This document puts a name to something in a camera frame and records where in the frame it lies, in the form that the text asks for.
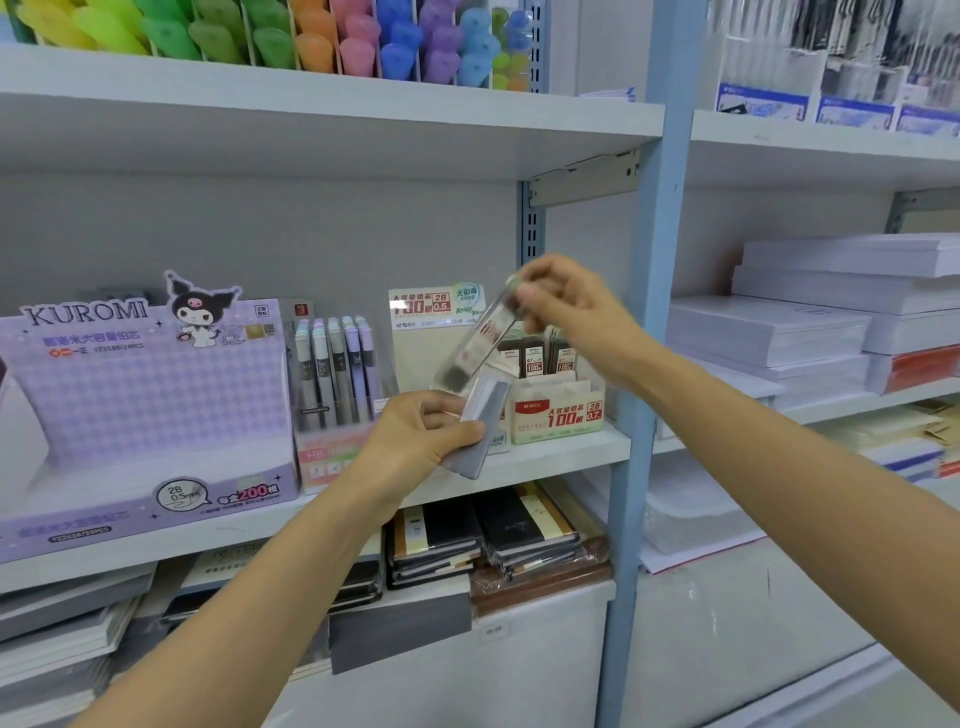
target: kuromi display box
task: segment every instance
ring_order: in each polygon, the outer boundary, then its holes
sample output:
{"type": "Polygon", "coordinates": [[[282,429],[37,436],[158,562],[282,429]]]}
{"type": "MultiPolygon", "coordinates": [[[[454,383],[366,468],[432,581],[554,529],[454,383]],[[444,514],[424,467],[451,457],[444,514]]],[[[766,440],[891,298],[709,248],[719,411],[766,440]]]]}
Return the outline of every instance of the kuromi display box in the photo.
{"type": "Polygon", "coordinates": [[[21,307],[0,357],[49,454],[0,512],[0,563],[298,494],[277,301],[167,272],[169,300],[21,307]]]}

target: black notebook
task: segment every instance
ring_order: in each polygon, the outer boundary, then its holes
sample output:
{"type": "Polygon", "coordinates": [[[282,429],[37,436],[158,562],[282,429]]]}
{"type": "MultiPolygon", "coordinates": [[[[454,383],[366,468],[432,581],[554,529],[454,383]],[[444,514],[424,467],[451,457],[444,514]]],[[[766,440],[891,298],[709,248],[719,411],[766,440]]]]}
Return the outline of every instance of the black notebook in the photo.
{"type": "Polygon", "coordinates": [[[473,496],[487,546],[498,556],[576,541],[579,534],[534,482],[473,496]]]}
{"type": "Polygon", "coordinates": [[[468,551],[482,536],[469,496],[401,508],[392,531],[391,564],[468,551]]]}

